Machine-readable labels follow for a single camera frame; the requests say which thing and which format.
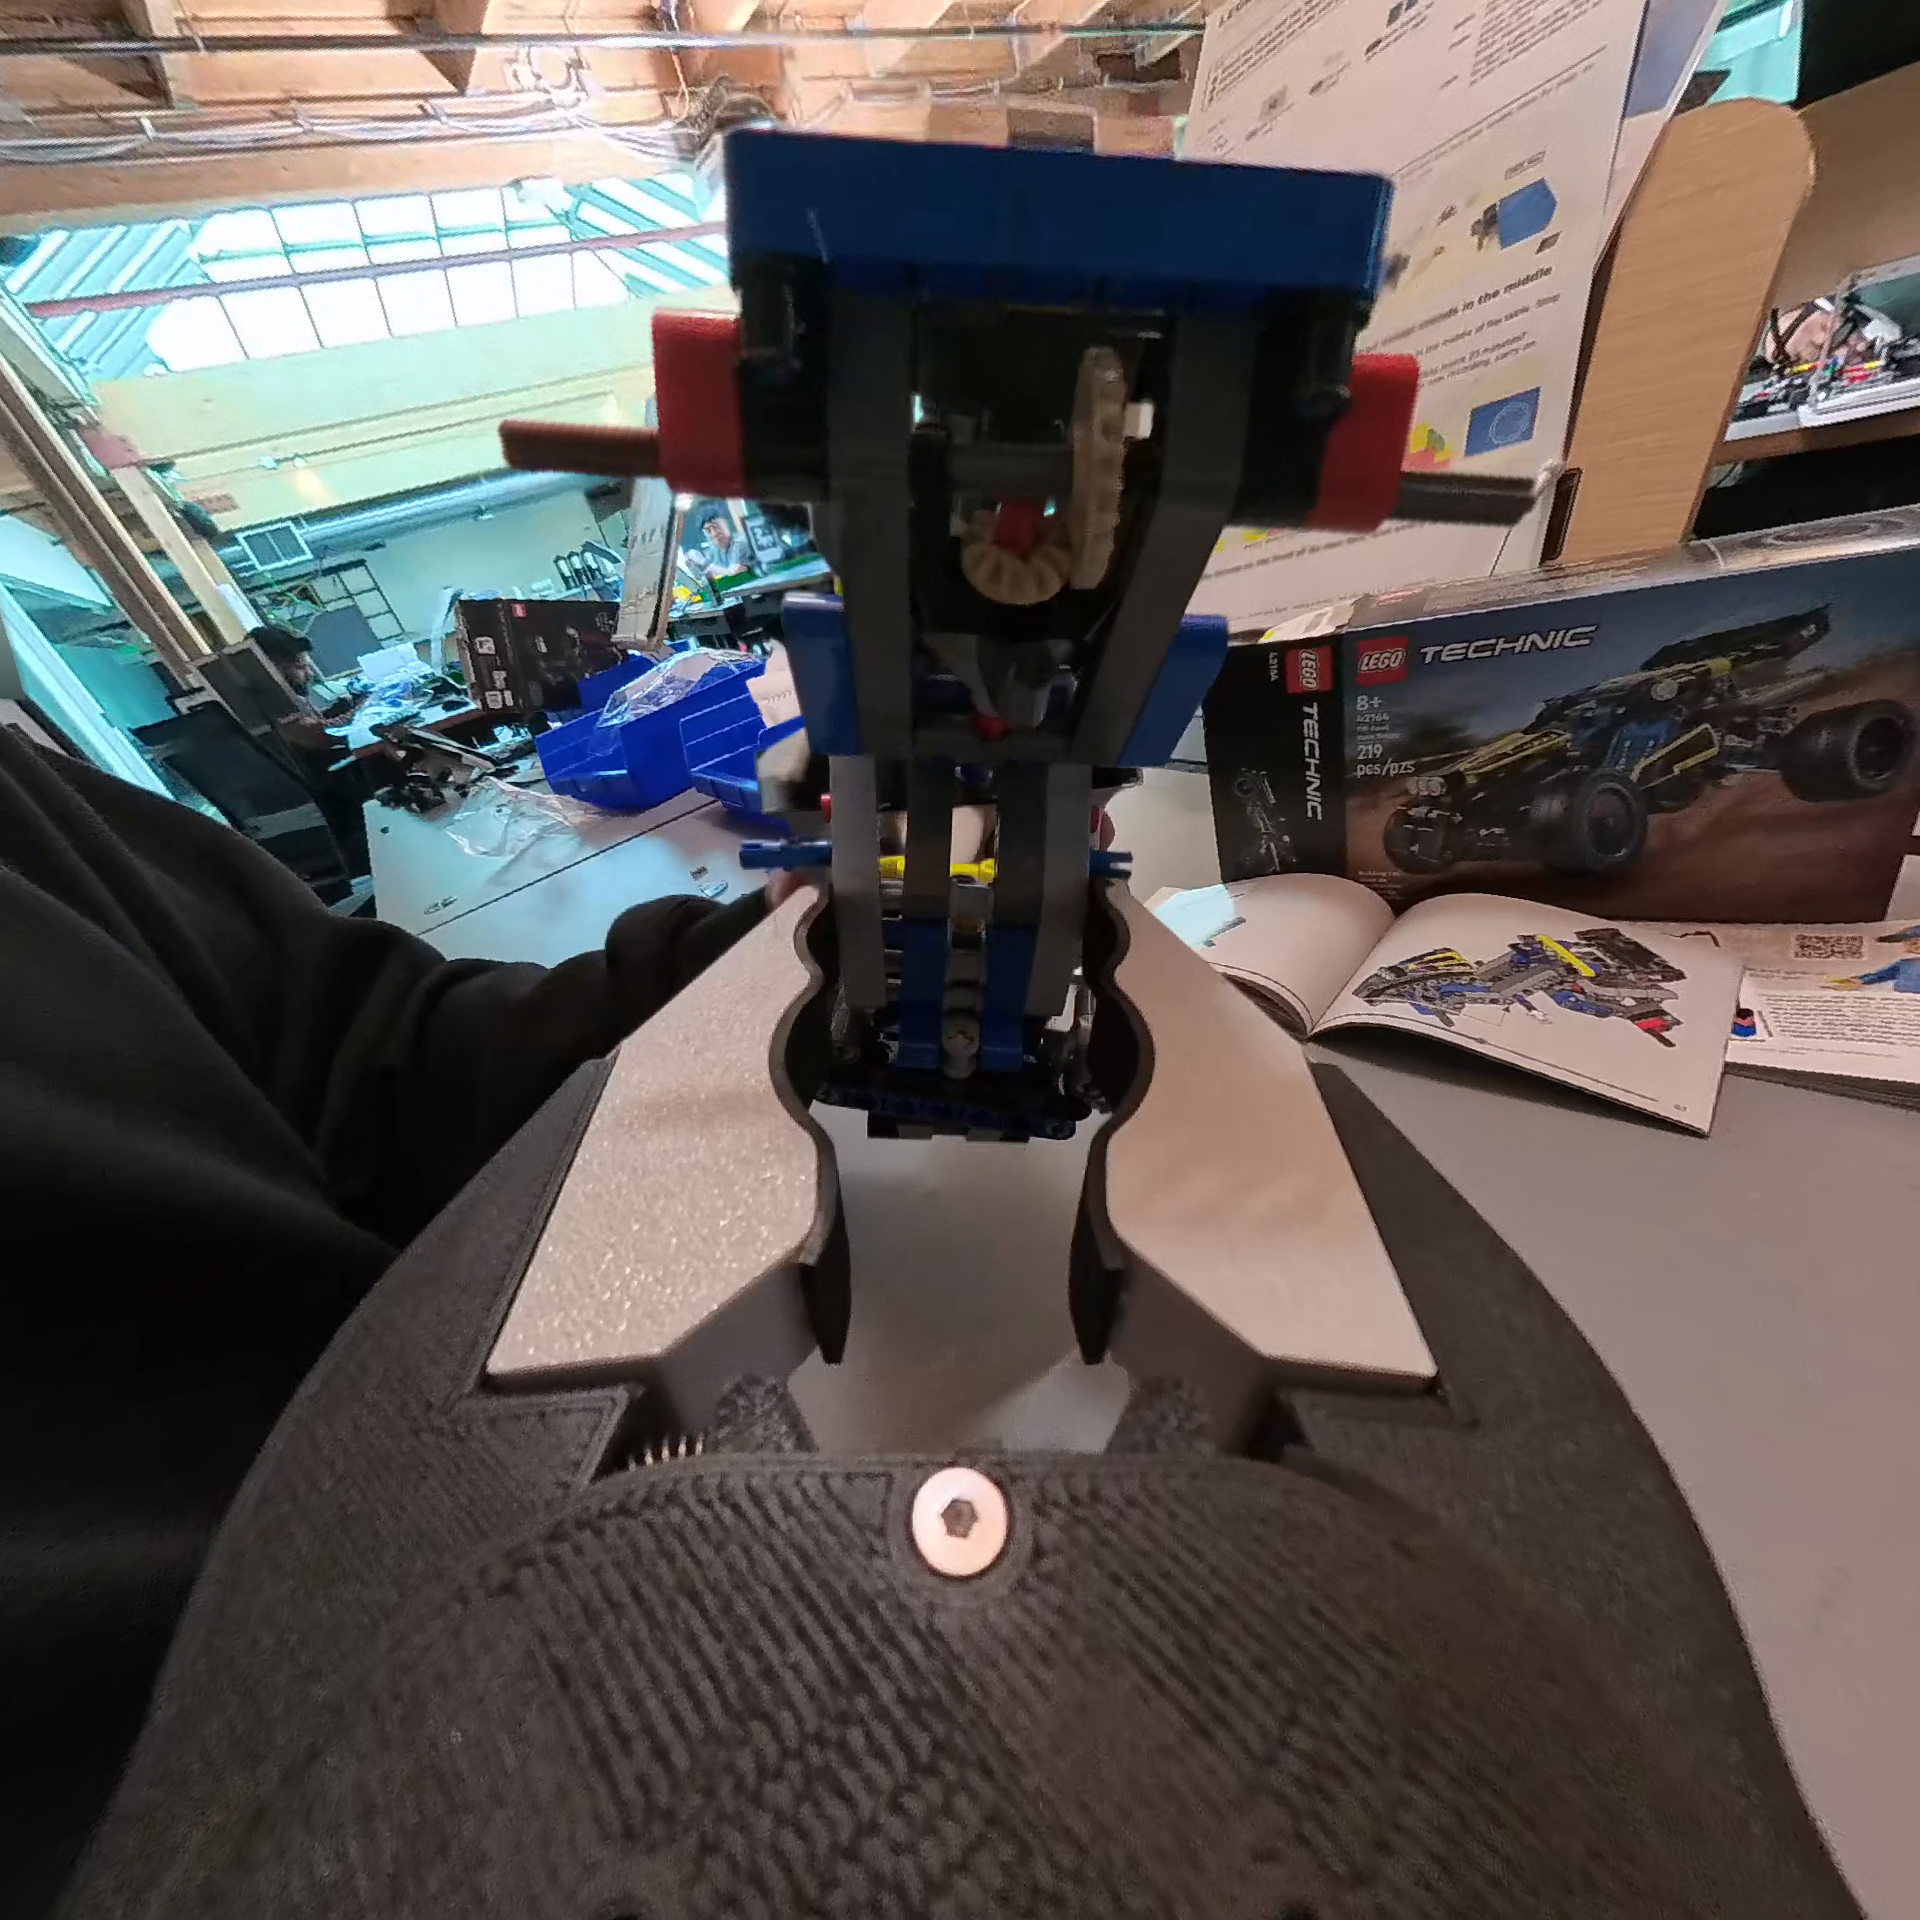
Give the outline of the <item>toy brick set box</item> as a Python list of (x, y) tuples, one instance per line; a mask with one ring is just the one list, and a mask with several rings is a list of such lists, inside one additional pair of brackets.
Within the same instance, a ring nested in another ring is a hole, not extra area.
[(1235, 643), (1223, 881), (1613, 920), (1881, 920), (1916, 857), (1916, 509), (1411, 588)]

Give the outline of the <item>black cardboard box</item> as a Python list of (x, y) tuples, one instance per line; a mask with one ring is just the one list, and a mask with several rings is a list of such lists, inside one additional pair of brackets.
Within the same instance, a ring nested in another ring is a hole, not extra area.
[(626, 661), (598, 599), (458, 599), (452, 616), (467, 695), (490, 715), (583, 710)]

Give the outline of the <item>wooden board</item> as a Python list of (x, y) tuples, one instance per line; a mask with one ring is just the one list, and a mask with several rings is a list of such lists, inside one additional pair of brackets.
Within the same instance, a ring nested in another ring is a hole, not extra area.
[(1597, 281), (1547, 569), (1691, 534), (1811, 178), (1811, 138), (1787, 104), (1666, 124)]

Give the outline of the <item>black office chair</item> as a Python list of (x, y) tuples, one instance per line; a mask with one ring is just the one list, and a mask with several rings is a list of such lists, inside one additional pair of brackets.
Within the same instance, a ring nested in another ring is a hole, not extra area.
[(332, 837), (319, 801), (226, 704), (181, 710), (131, 727), (131, 737), (322, 906), (356, 892), (348, 852)]

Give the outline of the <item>wall poster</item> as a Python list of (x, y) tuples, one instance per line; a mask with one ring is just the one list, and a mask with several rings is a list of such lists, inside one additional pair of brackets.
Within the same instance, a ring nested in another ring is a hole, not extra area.
[(1530, 485), (1512, 526), (1388, 522), (1220, 534), (1205, 611), (1235, 619), (1538, 559), (1569, 431), (1644, 3), (1223, 3), (1186, 160), (1391, 183), (1355, 357), (1419, 368), (1393, 466)]

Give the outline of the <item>clear plastic bag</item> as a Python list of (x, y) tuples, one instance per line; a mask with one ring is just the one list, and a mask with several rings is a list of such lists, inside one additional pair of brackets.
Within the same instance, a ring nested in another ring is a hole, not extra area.
[(535, 844), (576, 837), (591, 820), (591, 809), (568, 798), (478, 778), (446, 802), (442, 827), (467, 859), (516, 859)]
[(678, 710), (698, 691), (718, 691), (738, 678), (755, 678), (764, 661), (738, 651), (693, 645), (650, 663), (644, 673), (612, 691), (598, 713), (604, 732), (621, 732), (646, 715)]

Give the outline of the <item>person's left forearm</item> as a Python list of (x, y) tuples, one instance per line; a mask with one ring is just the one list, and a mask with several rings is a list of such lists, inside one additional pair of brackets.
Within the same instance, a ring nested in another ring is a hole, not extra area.
[(364, 924), (312, 1133), (340, 1205), (412, 1238), (564, 1082), (606, 1058), (792, 894), (660, 897), (555, 965), (446, 960)]

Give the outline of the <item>blue storage bin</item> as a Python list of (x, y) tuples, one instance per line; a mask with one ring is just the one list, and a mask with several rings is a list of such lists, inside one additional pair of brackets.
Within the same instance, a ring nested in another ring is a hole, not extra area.
[(789, 669), (758, 663), (755, 673), (710, 673), (677, 713), (688, 788), (738, 822), (779, 832), (762, 798), (758, 761), (802, 732)]
[(624, 704), (646, 669), (652, 661), (626, 656), (582, 681), (582, 710), (549, 713), (535, 750), (551, 795), (604, 814), (646, 814), (693, 791), (681, 704)]

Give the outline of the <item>person's black clothing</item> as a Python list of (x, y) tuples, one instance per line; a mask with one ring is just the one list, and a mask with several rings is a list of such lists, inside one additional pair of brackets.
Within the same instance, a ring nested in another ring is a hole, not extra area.
[(234, 1486), (412, 1241), (312, 1145), (364, 924), (3, 734), (3, 1917), (57, 1904)]

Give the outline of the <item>toy brick car model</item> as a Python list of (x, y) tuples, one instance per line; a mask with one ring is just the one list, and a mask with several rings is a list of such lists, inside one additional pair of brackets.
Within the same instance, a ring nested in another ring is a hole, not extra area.
[(1223, 529), (1517, 522), (1538, 477), (1405, 466), (1414, 357), (1361, 353), (1391, 183), (736, 132), (736, 313), (652, 317), (655, 423), (502, 422), (509, 466), (808, 509), (802, 715), (775, 844), (818, 878), (827, 1066), (877, 1138), (1063, 1138), (1122, 874), (1106, 778), (1160, 767), (1227, 652)]

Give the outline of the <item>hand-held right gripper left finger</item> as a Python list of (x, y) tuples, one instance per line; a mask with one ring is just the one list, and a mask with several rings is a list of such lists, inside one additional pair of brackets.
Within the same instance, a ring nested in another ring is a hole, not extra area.
[(844, 1363), (853, 1252), (829, 1133), (816, 889), (785, 897), (612, 1058), (501, 1318), (501, 1392), (624, 1389), (712, 1420), (742, 1377)]

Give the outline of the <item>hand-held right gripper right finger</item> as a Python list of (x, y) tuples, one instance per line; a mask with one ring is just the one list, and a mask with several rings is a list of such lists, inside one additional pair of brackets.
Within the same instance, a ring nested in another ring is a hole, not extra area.
[(1122, 881), (1092, 889), (1084, 985), (1099, 1128), (1069, 1253), (1079, 1359), (1190, 1389), (1220, 1448), (1293, 1392), (1435, 1392), (1304, 1044)]

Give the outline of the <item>open instruction booklet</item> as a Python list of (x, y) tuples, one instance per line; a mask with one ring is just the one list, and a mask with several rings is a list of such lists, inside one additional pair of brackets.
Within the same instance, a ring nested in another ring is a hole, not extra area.
[(1391, 912), (1331, 874), (1145, 908), (1304, 1041), (1431, 1038), (1689, 1137), (1715, 1128), (1743, 965), (1710, 932), (1477, 892)]

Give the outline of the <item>printed paper sheet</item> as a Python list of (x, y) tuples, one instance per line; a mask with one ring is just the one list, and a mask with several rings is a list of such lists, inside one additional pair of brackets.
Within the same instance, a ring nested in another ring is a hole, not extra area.
[(1731, 1074), (1916, 1110), (1916, 924), (1720, 924)]

